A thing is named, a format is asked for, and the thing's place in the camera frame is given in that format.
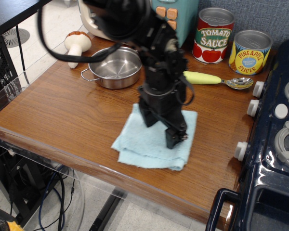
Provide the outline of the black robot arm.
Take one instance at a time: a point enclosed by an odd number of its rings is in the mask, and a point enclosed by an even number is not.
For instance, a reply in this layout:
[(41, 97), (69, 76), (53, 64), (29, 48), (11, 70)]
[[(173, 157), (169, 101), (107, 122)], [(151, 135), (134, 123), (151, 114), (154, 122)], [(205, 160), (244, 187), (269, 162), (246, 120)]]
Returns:
[(148, 0), (85, 0), (94, 23), (109, 39), (138, 51), (145, 81), (138, 88), (139, 108), (147, 127), (161, 121), (169, 149), (187, 139), (182, 114), (188, 82), (187, 60), (174, 29), (151, 8)]

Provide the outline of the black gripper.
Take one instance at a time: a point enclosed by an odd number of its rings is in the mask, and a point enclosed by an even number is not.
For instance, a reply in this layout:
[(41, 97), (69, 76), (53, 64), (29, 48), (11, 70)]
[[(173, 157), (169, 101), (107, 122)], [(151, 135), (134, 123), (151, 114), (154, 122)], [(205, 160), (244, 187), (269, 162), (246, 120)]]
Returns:
[(187, 124), (182, 113), (186, 99), (184, 83), (171, 84), (163, 91), (158, 91), (144, 83), (138, 88), (139, 107), (147, 127), (162, 122), (166, 127), (166, 144), (169, 149), (187, 139)]

